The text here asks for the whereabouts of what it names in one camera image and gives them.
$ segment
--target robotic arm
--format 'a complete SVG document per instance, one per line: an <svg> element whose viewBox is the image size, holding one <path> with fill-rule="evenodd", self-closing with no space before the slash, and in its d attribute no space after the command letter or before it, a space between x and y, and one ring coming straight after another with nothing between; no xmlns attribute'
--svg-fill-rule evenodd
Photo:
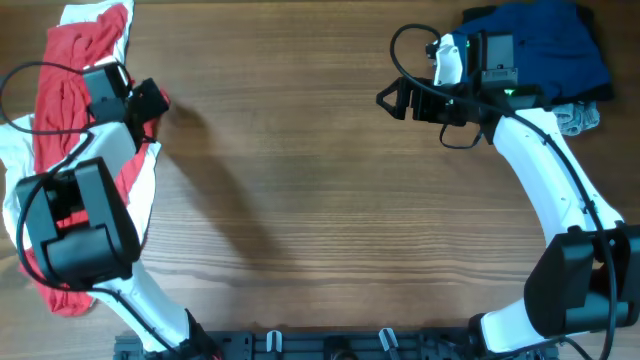
<svg viewBox="0 0 640 360"><path fill-rule="evenodd" d="M392 49L400 32L392 40ZM636 306L640 303L640 226L626 225L595 190L562 139L555 116L545 111L547 103L539 89L518 85L510 35L480 33L464 42L464 58L451 35L428 45L427 53L438 63L435 79L415 79L404 72L404 77L377 98L393 117L404 119L407 108L412 107L414 120L441 124L443 131L446 126L477 123L482 135L513 167L544 231L547 250L527 280L523 298L471 318L464 331L466 340L456 344L462 348L460 353L469 359L508 356L549 340L600 331L608 326L612 304L615 324L633 325L640 311ZM215 334L204 332L184 307L164 294L139 260L139 239L113 178L139 149L144 121L160 115L168 105L152 80L129 94L124 90L126 79L113 64L91 69L84 76L96 119L96 125L84 135L89 140L81 141L79 155L60 172L18 184L26 226L46 283L53 287L68 284L71 290L88 291L103 300L136 332L148 358L222 359L224 354L229 360L278 359L287 349L296 349L290 359L327 359L326 352L314 357L309 355L312 350L302 350L320 346L308 335L283 337L277 331L266 337L242 333L244 345L233 352L236 348L226 340L216 344ZM395 105L384 101L393 92L397 92ZM479 102L485 105L474 105ZM507 109L500 111L506 115L486 108ZM89 221L73 228L57 225L76 211L86 211ZM606 237L609 249L600 246L599 236ZM604 267L593 267L594 260L603 262L609 253L615 264L616 299L608 293L612 276ZM427 344L428 333L396 337L390 329L383 329L378 344L391 359L402 359L399 354L413 346L407 345L412 344L407 339ZM326 346L327 339L336 336L327 335L322 341ZM352 341L352 347L370 344L362 341L367 334L341 336L359 341ZM427 345L416 345L416 349L423 359L432 354ZM122 358L134 352L123 350L129 355ZM275 357L265 357L270 352Z"/></svg>

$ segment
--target wooden table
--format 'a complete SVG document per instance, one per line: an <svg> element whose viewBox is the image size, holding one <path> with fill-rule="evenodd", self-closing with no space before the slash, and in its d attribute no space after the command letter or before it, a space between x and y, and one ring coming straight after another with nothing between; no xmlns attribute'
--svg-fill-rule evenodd
<svg viewBox="0 0 640 360"><path fill-rule="evenodd" d="M522 296L544 241L506 161L486 144L447 150L438 126L395 121L374 103L398 76L395 29L450 31L486 0L166 2L136 6L127 58L173 101L143 260L206 328L464 325ZM59 0L27 3L40 5L0 7L0 73L40 59L62 12ZM640 3L585 3L602 24L617 98L599 105L596 130L568 141L637 223ZM431 40L403 36L413 73L426 75ZM33 70L10 86L13 115L32 111L36 79ZM118 317L102 304L50 315L17 267L2 230L0 359L109 358L127 329ZM579 341L597 356L602 339ZM618 331L612 359L637 358L639 340L640 326Z"/></svg>

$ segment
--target fabric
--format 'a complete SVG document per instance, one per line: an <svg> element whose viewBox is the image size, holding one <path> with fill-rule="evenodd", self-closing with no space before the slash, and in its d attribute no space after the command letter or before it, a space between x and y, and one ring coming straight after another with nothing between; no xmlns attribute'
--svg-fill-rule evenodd
<svg viewBox="0 0 640 360"><path fill-rule="evenodd" d="M554 104L581 98L585 101L613 98L609 71L574 3L539 0L476 13L489 15L469 21L452 33L462 58L466 56L466 35L479 31L510 32L520 85L539 85ZM583 16L584 21L592 21L587 15Z"/></svg>
<svg viewBox="0 0 640 360"><path fill-rule="evenodd" d="M105 56L124 62L129 27L133 19L133 1L105 1L94 5L65 7L61 26L48 33L44 59L74 68L92 65ZM24 128L39 130L80 127L86 121L85 107L90 101L81 77L43 68L39 78L36 114L14 120ZM145 126L152 135L153 122ZM60 161L76 144L78 135L35 136L0 126L0 159L7 168L3 218L15 245L16 222L20 206L15 194L16 183L38 172L46 171ZM154 167L160 144L146 144L132 161L123 167L116 179L118 191L127 205L140 241L144 238L151 205L155 196ZM67 220L65 225L82 221L82 216ZM25 233L25 247L31 242ZM33 251L27 253L37 271ZM61 316L84 313L92 298L82 293L66 293L38 287L49 309Z"/></svg>
<svg viewBox="0 0 640 360"><path fill-rule="evenodd" d="M558 118L558 127L563 135L575 136L600 123L595 102L559 105L552 111Z"/></svg>

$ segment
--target white cloth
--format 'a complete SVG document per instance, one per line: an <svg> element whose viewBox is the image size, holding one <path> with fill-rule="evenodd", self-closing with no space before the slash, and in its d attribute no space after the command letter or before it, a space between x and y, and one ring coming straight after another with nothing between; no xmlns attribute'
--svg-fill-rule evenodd
<svg viewBox="0 0 640 360"><path fill-rule="evenodd" d="M113 51L113 56L124 63L124 51L129 37L129 28L133 20L133 0L115 1L108 0L99 4L91 5L68 5L62 14L60 25L75 22L95 21L98 15L104 13L111 6L122 3L128 11L127 25L125 32L120 38ZM31 129L34 115L26 115L14 120L16 125ZM127 211L133 220L138 233L138 239L142 242L144 233L149 224L151 205L156 190L155 165L161 145L159 143L149 144L145 154L144 163L140 173L129 192L129 205ZM20 215L20 204L15 193L15 186L24 177L35 175L34 171L34 151L33 136L31 134L17 131L9 125L0 126L0 160L7 168L5 173L5 198L2 203L2 217L9 237L16 244L16 223ZM25 248L31 247L28 232L25 231Z"/></svg>

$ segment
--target table surface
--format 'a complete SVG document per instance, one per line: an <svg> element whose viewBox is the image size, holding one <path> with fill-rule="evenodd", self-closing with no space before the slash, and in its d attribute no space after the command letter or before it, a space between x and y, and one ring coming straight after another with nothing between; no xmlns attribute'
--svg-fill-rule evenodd
<svg viewBox="0 0 640 360"><path fill-rule="evenodd" d="M42 57L59 0L0 7L0 73ZM127 65L169 93L143 260L207 329L379 329L464 325L522 296L544 251L537 217L486 144L443 148L439 127L374 103L398 77L388 44L406 23L443 32L487 1L139 1ZM584 1L601 24L617 98L568 139L601 194L640 221L640 3ZM425 72L428 35L400 60ZM30 112L37 71L3 102ZM450 142L475 129L452 131ZM4 189L0 179L0 188ZM48 313L0 230L0 359L109 358L125 324L102 304ZM640 326L612 359L637 357ZM579 341L593 356L602 334ZM570 350L565 359L577 359Z"/></svg>

